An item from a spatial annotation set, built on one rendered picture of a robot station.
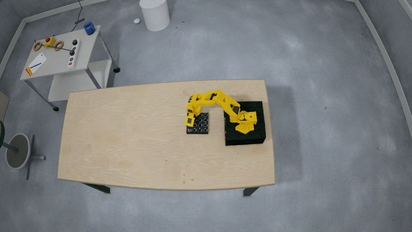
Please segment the black control panel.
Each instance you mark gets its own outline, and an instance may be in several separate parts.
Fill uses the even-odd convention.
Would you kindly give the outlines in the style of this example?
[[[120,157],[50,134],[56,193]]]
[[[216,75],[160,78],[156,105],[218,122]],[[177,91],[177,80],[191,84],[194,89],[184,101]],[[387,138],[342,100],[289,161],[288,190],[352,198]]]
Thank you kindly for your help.
[[[208,134],[208,113],[194,114],[193,117],[193,127],[186,125],[186,134]]]

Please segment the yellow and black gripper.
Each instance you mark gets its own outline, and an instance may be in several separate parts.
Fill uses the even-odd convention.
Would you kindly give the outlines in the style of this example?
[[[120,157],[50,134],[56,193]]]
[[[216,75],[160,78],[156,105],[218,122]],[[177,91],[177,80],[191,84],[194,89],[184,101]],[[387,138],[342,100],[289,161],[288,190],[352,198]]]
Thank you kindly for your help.
[[[196,108],[195,108],[195,111],[194,111],[194,114],[195,114],[196,116],[198,116],[198,115],[200,114],[200,112],[201,112],[201,106],[196,107]],[[185,125],[188,125],[188,126],[193,127],[193,123],[194,123],[194,119],[195,119],[195,118],[193,117],[194,114],[189,113],[189,115],[186,116]]]

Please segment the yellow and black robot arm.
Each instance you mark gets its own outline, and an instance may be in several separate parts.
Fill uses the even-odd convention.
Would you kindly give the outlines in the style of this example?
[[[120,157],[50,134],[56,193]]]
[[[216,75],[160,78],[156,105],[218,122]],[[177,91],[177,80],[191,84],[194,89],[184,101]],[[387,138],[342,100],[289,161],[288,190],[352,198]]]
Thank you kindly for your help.
[[[210,98],[210,100],[208,100]],[[194,114],[195,108],[198,106],[210,106],[217,103],[223,110],[229,114],[230,122],[239,123],[235,130],[244,134],[254,130],[254,123],[256,122],[255,112],[240,111],[240,104],[238,104],[232,97],[223,93],[220,89],[216,91],[209,91],[204,94],[192,94],[188,101],[187,112]],[[233,107],[230,107],[230,104]]]

